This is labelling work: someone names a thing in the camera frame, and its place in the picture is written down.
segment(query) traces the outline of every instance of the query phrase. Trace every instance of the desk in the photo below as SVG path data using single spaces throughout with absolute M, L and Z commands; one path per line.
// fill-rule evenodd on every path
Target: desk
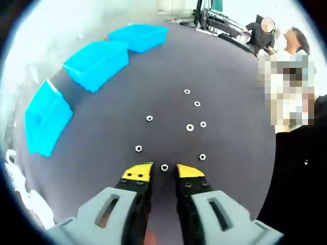
M 167 26 L 164 45 L 130 53 L 130 64 L 94 94 L 64 70 L 51 79 L 74 111 L 51 157 L 29 155 L 24 124 L 17 123 L 16 163 L 55 220 L 76 215 L 81 204 L 114 186 L 128 167 L 147 161 L 157 166 L 149 229 L 158 244 L 182 244 L 173 175 L 159 170 L 164 163 L 170 170 L 176 163 L 199 168 L 213 188 L 257 217 L 275 156 L 274 128 L 264 94 L 256 88 L 257 60 L 220 38 Z M 185 89 L 191 93 L 184 94 Z M 146 122 L 147 115 L 154 120 Z M 185 129 L 188 124 L 194 131 Z M 141 153 L 135 151 L 139 144 Z M 200 153 L 205 161 L 199 161 Z

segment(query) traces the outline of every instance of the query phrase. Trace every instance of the blue tray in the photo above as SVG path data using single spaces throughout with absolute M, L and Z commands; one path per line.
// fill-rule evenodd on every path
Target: blue tray
M 72 116 L 73 112 L 62 94 L 50 81 L 45 81 L 25 111 L 29 152 L 49 157 Z
M 106 81 L 128 65 L 124 42 L 93 42 L 63 64 L 68 75 L 85 89 L 96 92 Z
M 128 43 L 128 49 L 144 53 L 166 41 L 167 27 L 151 26 L 148 24 L 131 24 L 108 34 L 110 41 Z

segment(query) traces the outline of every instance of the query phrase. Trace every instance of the dark gray table surface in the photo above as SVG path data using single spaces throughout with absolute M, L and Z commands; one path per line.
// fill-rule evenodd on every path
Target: dark gray table surface
M 159 244 L 182 244 L 171 171 L 176 163 L 199 168 L 213 188 L 244 205 L 253 218 L 260 212 L 273 172 L 275 134 L 256 87 L 256 58 L 220 38 L 167 26 L 164 45 L 130 52 L 129 65 L 94 94 L 63 70 L 51 79 L 74 111 L 51 157 L 28 153 L 21 110 L 18 162 L 28 188 L 44 196 L 55 220 L 76 215 L 128 167 L 147 161 L 158 169 L 170 166 L 154 180 L 148 227 Z M 146 122 L 147 115 L 154 120 Z M 194 131 L 188 132 L 187 124 Z M 134 149 L 138 144 L 141 153 Z M 205 161 L 199 161 L 200 153 Z

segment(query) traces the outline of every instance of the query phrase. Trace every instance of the pixelated area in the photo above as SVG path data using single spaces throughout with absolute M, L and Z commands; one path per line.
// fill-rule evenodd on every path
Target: pixelated area
M 308 55 L 259 59 L 260 87 L 270 109 L 271 124 L 296 128 L 314 123 L 314 64 Z

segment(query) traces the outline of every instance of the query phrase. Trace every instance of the metal nut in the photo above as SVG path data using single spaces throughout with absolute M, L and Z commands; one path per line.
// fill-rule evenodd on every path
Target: metal nut
M 141 145 L 137 145 L 137 146 L 135 146 L 135 150 L 136 150 L 136 152 L 141 152 L 142 151 L 142 146 Z
M 200 122 L 200 126 L 201 126 L 202 128 L 205 128 L 205 127 L 206 127 L 206 122 L 204 122 L 204 121 Z
M 200 154 L 199 159 L 200 159 L 201 161 L 204 161 L 204 160 L 206 159 L 206 155 L 203 154 L 203 153 Z
M 153 116 L 151 115 L 148 115 L 147 118 L 146 118 L 147 121 L 152 121 L 153 120 Z
M 160 167 L 160 169 L 161 169 L 161 171 L 163 171 L 163 172 L 166 172 L 167 170 L 168 170 L 168 165 L 167 164 L 163 164 L 163 165 L 161 165 L 161 167 Z
M 194 126 L 192 124 L 187 124 L 186 125 L 186 130 L 189 131 L 189 132 L 191 132 L 191 131 L 194 130 Z

